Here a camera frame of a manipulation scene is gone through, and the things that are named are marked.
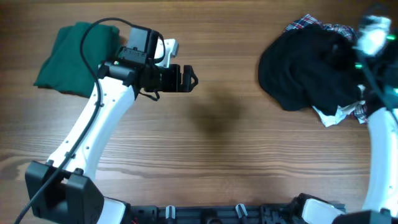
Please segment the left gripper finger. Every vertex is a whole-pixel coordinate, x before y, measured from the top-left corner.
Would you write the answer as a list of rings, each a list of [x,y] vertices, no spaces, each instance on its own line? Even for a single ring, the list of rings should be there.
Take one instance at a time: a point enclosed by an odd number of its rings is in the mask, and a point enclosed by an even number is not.
[[[185,92],[185,93],[189,93],[189,92],[191,92],[197,85],[198,85],[198,82],[183,84],[183,85],[182,85],[182,91]]]
[[[183,80],[185,82],[190,82],[190,81],[198,81],[197,76],[195,75],[195,72],[193,71],[193,67],[191,65],[184,65],[183,66]]]

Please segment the plaid red navy shirt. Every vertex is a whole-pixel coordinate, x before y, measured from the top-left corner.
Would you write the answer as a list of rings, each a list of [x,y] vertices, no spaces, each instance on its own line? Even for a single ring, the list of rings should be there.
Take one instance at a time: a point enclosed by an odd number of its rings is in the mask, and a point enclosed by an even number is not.
[[[318,25],[323,30],[336,32],[348,40],[355,40],[357,38],[357,35],[352,27],[341,24],[325,24],[309,14],[306,14],[300,19],[291,22],[285,27],[283,32],[288,32],[295,29],[303,29],[304,27],[309,25]]]

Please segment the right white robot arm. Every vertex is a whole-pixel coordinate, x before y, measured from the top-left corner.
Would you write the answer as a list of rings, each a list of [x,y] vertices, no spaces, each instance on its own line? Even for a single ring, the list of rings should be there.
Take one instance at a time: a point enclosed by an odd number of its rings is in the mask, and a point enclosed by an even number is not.
[[[391,20],[364,16],[355,51],[371,90],[382,107],[368,117],[371,165],[361,211],[345,213],[328,202],[309,198],[305,223],[397,223],[397,32]]]

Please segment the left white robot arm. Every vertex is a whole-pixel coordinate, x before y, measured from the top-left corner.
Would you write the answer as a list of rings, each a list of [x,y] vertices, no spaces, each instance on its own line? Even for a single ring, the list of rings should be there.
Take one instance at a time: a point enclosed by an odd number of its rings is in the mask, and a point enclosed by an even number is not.
[[[32,213],[54,223],[129,223],[127,202],[104,196],[94,183],[101,155],[124,113],[141,90],[188,93],[198,83],[190,65],[170,61],[178,54],[175,39],[159,39],[155,62],[129,46],[98,66],[99,83],[68,136],[45,163],[33,161],[25,172]]]

